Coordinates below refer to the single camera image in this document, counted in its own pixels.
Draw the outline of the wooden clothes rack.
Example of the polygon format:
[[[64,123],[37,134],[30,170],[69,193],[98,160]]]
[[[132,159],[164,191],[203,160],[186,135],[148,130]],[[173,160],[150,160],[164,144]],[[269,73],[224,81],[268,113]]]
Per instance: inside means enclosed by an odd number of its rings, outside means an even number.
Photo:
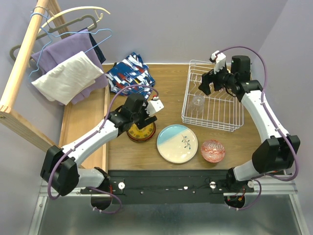
[[[36,6],[34,0],[0,2],[0,90],[3,92],[14,62],[10,49],[21,44]],[[18,92],[14,110],[58,143],[64,107],[47,101],[30,83],[27,69]],[[45,153],[4,125],[0,126],[0,167],[7,173],[40,174]]]

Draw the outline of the purple cloth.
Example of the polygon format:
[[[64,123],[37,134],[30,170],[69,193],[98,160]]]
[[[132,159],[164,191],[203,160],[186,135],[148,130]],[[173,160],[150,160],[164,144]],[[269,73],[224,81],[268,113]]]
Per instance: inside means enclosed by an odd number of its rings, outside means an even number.
[[[84,29],[32,54],[42,70],[32,85],[47,100],[76,104],[108,85],[90,36]]]

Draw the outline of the white wire dish rack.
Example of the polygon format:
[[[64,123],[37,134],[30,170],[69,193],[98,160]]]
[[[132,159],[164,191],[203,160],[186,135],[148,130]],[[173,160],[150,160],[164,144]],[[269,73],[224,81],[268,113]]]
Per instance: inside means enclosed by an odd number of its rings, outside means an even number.
[[[214,91],[210,84],[210,95],[205,95],[198,89],[201,76],[211,71],[214,65],[210,62],[191,60],[189,62],[186,89],[181,112],[182,122],[201,127],[233,132],[244,125],[244,108],[237,98],[226,93],[222,88]],[[204,96],[204,110],[200,115],[188,111],[189,101],[195,95]]]

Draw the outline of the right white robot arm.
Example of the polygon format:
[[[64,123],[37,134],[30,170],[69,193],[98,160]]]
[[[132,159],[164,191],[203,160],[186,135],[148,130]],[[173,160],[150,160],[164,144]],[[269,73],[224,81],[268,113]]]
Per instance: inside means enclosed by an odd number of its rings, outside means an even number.
[[[228,170],[226,188],[238,190],[252,179],[296,165],[300,139],[290,135],[278,121],[266,100],[265,87],[250,78],[250,58],[233,56],[230,70],[226,68],[226,56],[219,51],[214,52],[209,60],[214,68],[201,76],[199,90],[209,95],[210,84],[213,84],[215,91],[225,89],[230,92],[249,112],[261,139],[261,145],[250,161]]]

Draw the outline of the grey plastic hanger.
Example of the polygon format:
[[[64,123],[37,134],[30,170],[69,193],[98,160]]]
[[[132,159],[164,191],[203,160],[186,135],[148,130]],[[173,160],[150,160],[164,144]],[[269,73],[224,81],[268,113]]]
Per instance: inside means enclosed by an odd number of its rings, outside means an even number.
[[[91,19],[92,22],[93,22],[93,26],[91,26],[91,28],[89,29],[89,31],[92,31],[92,30],[96,29],[96,28],[97,28],[97,21],[96,21],[95,17],[92,16],[92,15],[86,14],[86,15],[83,15],[82,17],[80,17],[80,18],[76,18],[76,19],[74,19],[74,20],[72,20],[72,21],[70,21],[70,22],[64,23],[64,24],[62,24],[62,25],[60,25],[60,26],[57,26],[57,27],[55,27],[55,28],[50,28],[50,29],[48,30],[48,33],[53,33],[53,32],[56,32],[56,31],[58,31],[58,30],[64,29],[65,27],[70,26],[70,25],[72,25],[72,24],[74,24],[74,23],[76,23],[76,22],[81,22],[82,20],[84,20],[84,19],[86,19],[86,18]],[[10,57],[11,57],[11,59],[12,59],[13,61],[16,60],[16,57],[14,56],[14,52],[15,52],[15,50],[19,49],[20,47],[21,47],[21,45],[16,45],[16,46],[14,46],[14,47],[12,47],[12,48],[10,49],[9,55],[10,55]]]

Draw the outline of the aluminium rail frame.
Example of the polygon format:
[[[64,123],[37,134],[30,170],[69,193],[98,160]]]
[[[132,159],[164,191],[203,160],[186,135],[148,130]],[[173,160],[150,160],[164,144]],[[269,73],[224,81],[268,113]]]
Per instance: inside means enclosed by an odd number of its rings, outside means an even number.
[[[307,235],[295,183],[260,179],[246,195],[249,209],[226,205],[124,205],[116,214],[94,212],[90,196],[76,190],[50,201],[42,185],[31,235]]]

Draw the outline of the blue and cream plate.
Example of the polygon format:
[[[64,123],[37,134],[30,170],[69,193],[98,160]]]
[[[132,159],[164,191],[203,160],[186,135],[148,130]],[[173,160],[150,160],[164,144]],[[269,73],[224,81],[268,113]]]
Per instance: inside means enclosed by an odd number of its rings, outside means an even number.
[[[159,133],[156,146],[164,160],[173,164],[184,164],[196,155],[198,139],[188,127],[173,124]]]

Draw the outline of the cream plastic hanger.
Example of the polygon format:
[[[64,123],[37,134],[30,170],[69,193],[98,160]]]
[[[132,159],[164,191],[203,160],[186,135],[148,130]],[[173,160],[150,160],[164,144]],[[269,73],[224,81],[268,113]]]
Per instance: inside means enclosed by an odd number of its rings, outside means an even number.
[[[48,31],[50,28],[55,28],[57,26],[60,26],[65,22],[63,19],[64,15],[68,14],[74,14],[75,16],[78,16],[77,18],[82,17],[83,15],[89,14],[95,17],[97,23],[100,22],[103,18],[104,15],[110,15],[111,13],[106,10],[103,7],[98,7],[98,6],[79,6],[79,7],[73,7],[69,8],[67,10],[63,10],[59,13],[51,13],[53,16],[51,16],[39,29],[38,33],[40,33],[43,30]],[[93,26],[93,22],[90,26],[86,26],[86,28],[89,30]],[[57,32],[59,35],[62,33],[68,33],[69,32],[69,26],[65,27],[64,29],[58,30]]]

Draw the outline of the blue patterned cloth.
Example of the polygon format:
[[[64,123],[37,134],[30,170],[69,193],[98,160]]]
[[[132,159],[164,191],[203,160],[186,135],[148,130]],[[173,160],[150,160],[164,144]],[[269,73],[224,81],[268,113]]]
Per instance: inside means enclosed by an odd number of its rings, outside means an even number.
[[[137,85],[137,87],[124,90],[120,93],[122,96],[137,93],[148,99],[152,90],[142,87],[142,85],[153,87],[156,83],[149,73],[149,66],[143,62],[140,54],[135,52],[113,66],[105,73],[105,76],[108,79],[110,92],[114,94],[124,87]]]

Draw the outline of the dark navy cloth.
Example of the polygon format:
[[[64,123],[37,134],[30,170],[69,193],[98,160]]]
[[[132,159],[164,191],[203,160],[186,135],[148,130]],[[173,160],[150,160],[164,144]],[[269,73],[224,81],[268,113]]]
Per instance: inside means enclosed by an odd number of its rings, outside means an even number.
[[[100,63],[102,64],[103,62],[106,61],[106,58],[105,58],[102,50],[100,49],[100,47],[97,45],[97,42],[93,38],[92,34],[89,34],[89,38],[90,38],[91,44],[93,46],[93,49],[94,49],[94,51],[95,51],[95,53],[96,53]]]

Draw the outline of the red patterned bowl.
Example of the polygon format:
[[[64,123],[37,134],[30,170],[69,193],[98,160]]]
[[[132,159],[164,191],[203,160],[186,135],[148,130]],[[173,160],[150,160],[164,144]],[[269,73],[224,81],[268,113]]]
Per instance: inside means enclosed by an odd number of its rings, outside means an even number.
[[[201,155],[210,163],[218,163],[224,159],[225,148],[219,141],[208,140],[201,145]]]

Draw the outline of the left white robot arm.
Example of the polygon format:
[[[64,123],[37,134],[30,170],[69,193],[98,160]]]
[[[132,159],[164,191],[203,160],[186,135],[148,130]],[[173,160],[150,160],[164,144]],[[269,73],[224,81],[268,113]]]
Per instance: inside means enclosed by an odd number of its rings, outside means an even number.
[[[79,139],[61,148],[50,147],[40,173],[48,183],[48,193],[54,189],[59,196],[66,196],[75,188],[98,188],[107,184],[107,172],[98,167],[81,169],[83,161],[104,144],[127,132],[133,124],[142,129],[155,122],[155,114],[163,107],[157,97],[146,101],[143,95],[132,94],[124,105],[108,112],[97,126]]]

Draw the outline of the clear drinking glass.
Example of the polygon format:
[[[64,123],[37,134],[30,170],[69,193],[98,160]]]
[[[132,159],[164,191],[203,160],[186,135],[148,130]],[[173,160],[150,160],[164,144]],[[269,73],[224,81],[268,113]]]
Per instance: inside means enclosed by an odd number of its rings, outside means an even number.
[[[204,110],[204,96],[195,95],[189,101],[188,111],[193,115],[200,115]]]

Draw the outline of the black mounting base plate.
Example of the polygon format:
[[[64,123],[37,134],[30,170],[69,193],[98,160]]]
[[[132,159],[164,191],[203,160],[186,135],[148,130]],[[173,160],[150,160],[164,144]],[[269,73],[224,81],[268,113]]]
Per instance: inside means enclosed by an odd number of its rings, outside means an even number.
[[[222,204],[227,194],[254,191],[227,170],[110,170],[109,176],[123,204]]]

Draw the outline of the yellow patterned lacquer plate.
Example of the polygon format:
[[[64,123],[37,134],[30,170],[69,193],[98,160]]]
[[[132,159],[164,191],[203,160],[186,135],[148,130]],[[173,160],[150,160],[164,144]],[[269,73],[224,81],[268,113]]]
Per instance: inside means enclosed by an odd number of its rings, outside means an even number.
[[[134,142],[146,142],[153,137],[156,132],[156,124],[153,122],[142,129],[133,124],[129,131],[127,131],[128,137]]]

